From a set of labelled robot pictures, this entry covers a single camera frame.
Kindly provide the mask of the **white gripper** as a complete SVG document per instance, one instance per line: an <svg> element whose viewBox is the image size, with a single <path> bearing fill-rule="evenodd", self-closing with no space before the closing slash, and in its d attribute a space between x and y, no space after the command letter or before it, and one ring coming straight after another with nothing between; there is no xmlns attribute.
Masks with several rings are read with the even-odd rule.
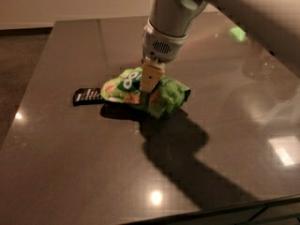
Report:
<svg viewBox="0 0 300 225"><path fill-rule="evenodd" d="M180 53L188 36L171 37L160 33L147 21L142 30L142 76L140 101L146 102L165 73L165 64Z"/></svg>

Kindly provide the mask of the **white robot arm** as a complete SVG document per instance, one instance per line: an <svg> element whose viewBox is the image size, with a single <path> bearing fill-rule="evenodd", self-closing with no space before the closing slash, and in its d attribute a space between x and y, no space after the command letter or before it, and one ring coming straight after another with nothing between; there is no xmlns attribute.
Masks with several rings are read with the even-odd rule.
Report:
<svg viewBox="0 0 300 225"><path fill-rule="evenodd" d="M300 68L300 0L155 0L142 31L141 90L151 93L181 51L193 20L215 7L294 74Z"/></svg>

